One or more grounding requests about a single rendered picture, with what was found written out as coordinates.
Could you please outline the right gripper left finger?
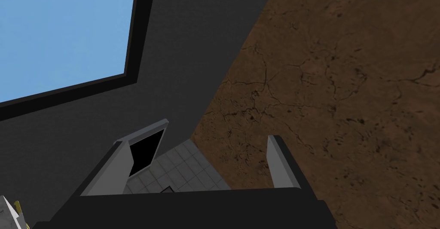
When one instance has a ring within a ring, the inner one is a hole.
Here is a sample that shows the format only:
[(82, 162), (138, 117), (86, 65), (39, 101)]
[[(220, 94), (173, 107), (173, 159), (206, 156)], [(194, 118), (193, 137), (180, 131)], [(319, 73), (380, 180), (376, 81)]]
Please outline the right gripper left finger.
[(133, 164), (129, 143), (115, 142), (72, 196), (122, 194)]

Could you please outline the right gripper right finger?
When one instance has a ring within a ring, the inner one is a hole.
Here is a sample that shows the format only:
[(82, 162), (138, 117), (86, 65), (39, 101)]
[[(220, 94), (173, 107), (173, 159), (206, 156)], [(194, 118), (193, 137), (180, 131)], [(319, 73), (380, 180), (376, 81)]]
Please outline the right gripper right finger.
[(268, 136), (267, 163), (275, 188), (302, 188), (298, 165), (279, 135)]

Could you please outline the grey framed dark doorway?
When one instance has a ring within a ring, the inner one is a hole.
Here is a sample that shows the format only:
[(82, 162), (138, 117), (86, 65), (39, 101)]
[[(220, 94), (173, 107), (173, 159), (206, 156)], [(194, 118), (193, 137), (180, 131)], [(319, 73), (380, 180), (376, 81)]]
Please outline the grey framed dark doorway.
[(162, 119), (134, 133), (124, 136), (118, 141), (126, 141), (134, 160), (129, 179), (148, 168), (156, 157), (160, 143), (169, 124)]

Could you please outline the white and yellow object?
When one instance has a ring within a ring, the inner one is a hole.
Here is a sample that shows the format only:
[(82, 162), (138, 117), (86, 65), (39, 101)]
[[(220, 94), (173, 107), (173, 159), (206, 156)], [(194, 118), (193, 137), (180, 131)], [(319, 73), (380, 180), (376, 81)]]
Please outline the white and yellow object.
[(30, 229), (19, 201), (12, 206), (3, 195), (0, 195), (0, 229)]

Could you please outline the black framed window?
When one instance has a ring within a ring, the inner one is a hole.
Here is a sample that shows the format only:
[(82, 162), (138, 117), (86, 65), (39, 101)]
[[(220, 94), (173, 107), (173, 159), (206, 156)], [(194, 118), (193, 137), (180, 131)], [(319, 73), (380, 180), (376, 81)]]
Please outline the black framed window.
[(138, 81), (153, 0), (0, 0), (0, 122)]

